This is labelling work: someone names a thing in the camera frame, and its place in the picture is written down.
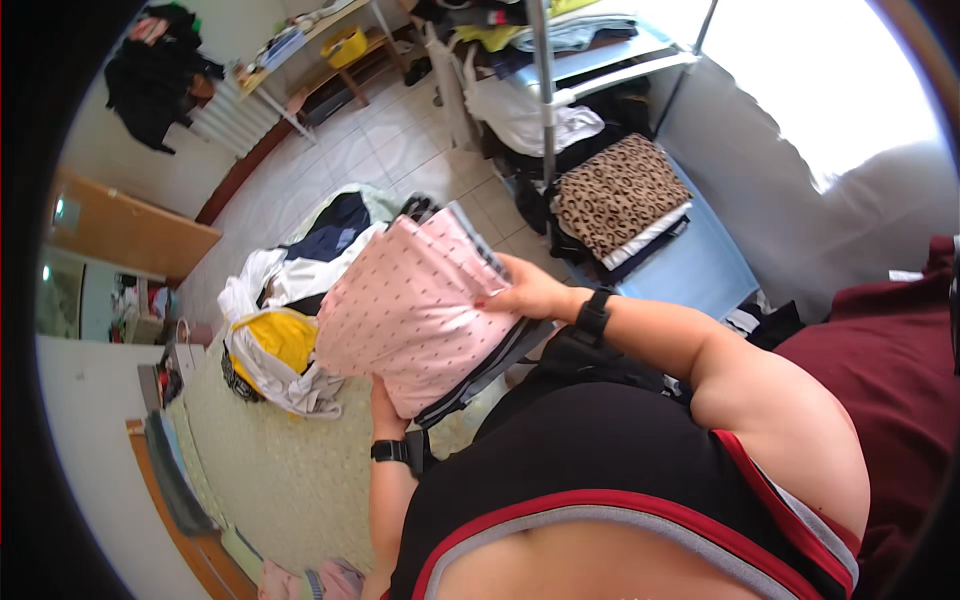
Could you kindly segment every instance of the hand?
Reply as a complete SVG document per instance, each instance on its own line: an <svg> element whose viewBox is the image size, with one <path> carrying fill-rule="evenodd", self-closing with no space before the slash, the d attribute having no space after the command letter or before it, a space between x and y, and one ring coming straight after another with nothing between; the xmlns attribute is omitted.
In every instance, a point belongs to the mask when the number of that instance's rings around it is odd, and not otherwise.
<svg viewBox="0 0 960 600"><path fill-rule="evenodd" d="M515 310L531 319L560 318L569 303L571 288L522 258L500 252L496 257L507 268L514 287L495 296L478 298L474 306L492 312Z"/></svg>
<svg viewBox="0 0 960 600"><path fill-rule="evenodd" d="M407 426L410 425L409 419L401 419L396 413L394 403L387 394L387 386L383 384L383 379L374 375L372 377L373 387L370 390L370 412L373 418L373 440L397 440L403 439Z"/></svg>

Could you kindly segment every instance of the tiled floor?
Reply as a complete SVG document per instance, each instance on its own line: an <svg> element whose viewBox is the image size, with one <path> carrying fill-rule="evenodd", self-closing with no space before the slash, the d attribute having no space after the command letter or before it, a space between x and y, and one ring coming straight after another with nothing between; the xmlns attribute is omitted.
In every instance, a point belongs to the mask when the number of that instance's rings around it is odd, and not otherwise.
<svg viewBox="0 0 960 600"><path fill-rule="evenodd" d="M384 73L364 85L368 107L353 101L314 130L316 146L288 136L213 224L224 236L180 287L180 313L219 326L217 294L247 255L280 243L320 200L350 182L458 200L495 250L566 280L566 267L526 226L490 162L450 147L442 109L433 106L435 85L432 75L407 87L396 72Z"/></svg>

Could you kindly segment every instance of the yellow basket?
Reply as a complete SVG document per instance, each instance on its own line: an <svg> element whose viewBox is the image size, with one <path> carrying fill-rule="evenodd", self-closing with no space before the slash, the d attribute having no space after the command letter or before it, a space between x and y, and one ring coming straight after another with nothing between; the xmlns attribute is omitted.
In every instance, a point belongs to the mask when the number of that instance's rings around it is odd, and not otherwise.
<svg viewBox="0 0 960 600"><path fill-rule="evenodd" d="M359 27L347 27L324 42L320 54L330 66L340 69L359 59L367 52L367 36Z"/></svg>

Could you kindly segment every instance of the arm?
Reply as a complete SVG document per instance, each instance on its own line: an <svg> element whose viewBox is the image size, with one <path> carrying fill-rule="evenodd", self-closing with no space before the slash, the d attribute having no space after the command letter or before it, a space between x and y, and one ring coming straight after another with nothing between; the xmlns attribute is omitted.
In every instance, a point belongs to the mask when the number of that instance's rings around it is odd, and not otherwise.
<svg viewBox="0 0 960 600"><path fill-rule="evenodd" d="M592 296L526 261L498 256L515 286L478 306L574 323ZM731 431L778 485L862 538L870 483L859 440L843 406L816 379L697 310L618 296L607 309L604 338L688 381L698 425Z"/></svg>
<svg viewBox="0 0 960 600"><path fill-rule="evenodd" d="M408 420L396 415L387 396L383 379L373 378L370 392L373 415L373 441L403 440ZM370 465L370 542L373 546L373 572L363 588L363 600L373 600L390 587L390 576L396 568L400 551L403 519L407 515L410 498L417 488L417 479L410 468L397 461Z"/></svg>

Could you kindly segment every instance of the wooden door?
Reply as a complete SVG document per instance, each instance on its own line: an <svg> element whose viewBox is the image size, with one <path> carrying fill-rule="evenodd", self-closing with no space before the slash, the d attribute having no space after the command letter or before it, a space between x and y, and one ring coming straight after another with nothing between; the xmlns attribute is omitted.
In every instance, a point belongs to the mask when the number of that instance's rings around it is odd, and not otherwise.
<svg viewBox="0 0 960 600"><path fill-rule="evenodd" d="M47 243L129 269L184 279L220 231L60 171L51 190ZM76 229L56 227L57 200L80 207Z"/></svg>

